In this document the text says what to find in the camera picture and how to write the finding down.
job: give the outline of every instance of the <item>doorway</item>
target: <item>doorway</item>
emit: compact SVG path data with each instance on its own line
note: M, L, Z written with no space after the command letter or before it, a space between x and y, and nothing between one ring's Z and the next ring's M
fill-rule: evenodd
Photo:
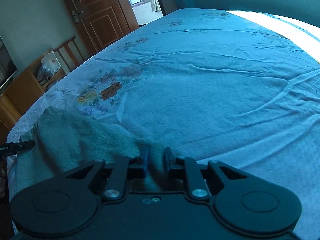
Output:
M163 17L158 0L129 0L139 25Z

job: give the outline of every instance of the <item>black device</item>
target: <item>black device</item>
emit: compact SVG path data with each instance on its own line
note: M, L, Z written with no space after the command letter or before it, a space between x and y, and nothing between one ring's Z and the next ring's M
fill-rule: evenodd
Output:
M21 151L31 150L35 146L35 142L25 141L20 143L7 143L0 145L0 160L3 160L5 157L15 155Z
M26 188L12 199L12 239L298 240L301 203L291 191L219 161L164 151L182 191L131 192L148 172L148 148L115 163L91 161Z

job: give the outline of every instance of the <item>bed sheet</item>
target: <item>bed sheet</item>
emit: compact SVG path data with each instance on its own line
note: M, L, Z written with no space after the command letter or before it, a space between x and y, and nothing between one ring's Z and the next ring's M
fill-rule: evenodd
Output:
M8 142L19 141L48 106L118 124L199 163L218 159L288 188L303 206L295 233L316 240L320 43L295 24L251 12L175 11L68 74ZM15 161L8 159L10 199Z

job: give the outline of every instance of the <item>chair backrest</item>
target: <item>chair backrest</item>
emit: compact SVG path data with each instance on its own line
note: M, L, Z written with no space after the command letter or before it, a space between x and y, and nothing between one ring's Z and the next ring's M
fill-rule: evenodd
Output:
M84 57L82 56L77 44L75 43L75 36L73 38L71 38L70 40L67 40L66 42L64 42L63 44L61 44L59 47L57 47L56 49L53 50L53 52L58 52L59 56L62 58L62 60L64 61L64 63L66 64L66 66L69 68L70 71L73 71L74 69L76 69L78 66L80 66L83 62L84 62ZM71 50L69 44L73 43L73 45L75 46L78 54L81 57L81 61L79 61L75 54L73 53L73 51ZM68 64L68 62L66 61L65 57L63 56L63 54L61 53L61 49L64 48L66 50L66 52L68 53L70 59L72 60L73 64L75 65L75 67L71 67L70 64Z

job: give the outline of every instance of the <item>finger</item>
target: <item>finger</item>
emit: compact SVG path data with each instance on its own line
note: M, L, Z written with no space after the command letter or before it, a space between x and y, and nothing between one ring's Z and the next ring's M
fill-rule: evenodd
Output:
M5 185L5 179L3 177L0 177L0 186Z

